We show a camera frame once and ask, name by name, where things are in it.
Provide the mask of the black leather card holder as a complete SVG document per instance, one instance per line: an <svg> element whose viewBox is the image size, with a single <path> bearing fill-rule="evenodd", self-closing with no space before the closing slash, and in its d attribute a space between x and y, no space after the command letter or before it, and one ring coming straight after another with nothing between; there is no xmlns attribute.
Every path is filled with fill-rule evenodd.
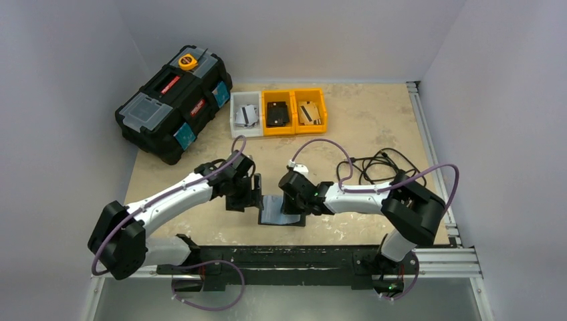
<svg viewBox="0 0 567 321"><path fill-rule="evenodd" d="M264 195L263 209L259 209L258 224L305 227L306 223L293 223L291 215L281 213L283 200L284 197L281 195Z"/></svg>

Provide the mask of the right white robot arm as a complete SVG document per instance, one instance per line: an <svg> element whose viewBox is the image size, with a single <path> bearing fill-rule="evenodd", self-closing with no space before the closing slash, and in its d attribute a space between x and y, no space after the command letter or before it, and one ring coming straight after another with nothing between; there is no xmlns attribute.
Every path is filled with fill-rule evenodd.
<svg viewBox="0 0 567 321"><path fill-rule="evenodd" d="M283 191L285 214L335 215L354 212L380 214L393 226L375 255L377 267L391 272L416 247L434 243L445 214L444 200L414 179L396 175L377 185L313 184L298 171L290 170L278 183Z"/></svg>

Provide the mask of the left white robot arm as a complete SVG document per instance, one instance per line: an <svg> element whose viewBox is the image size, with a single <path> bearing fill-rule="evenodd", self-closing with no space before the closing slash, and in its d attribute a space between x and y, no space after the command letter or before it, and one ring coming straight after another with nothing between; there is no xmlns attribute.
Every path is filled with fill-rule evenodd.
<svg viewBox="0 0 567 321"><path fill-rule="evenodd" d="M148 265L171 265L182 273L199 266L198 247L189 237L153 237L165 223L185 211L223 197L228 211L259 205L260 176L255 162L240 151L228 159L203 163L178 183L140 201L107 204L88 240L94 254L92 274L123 280Z"/></svg>

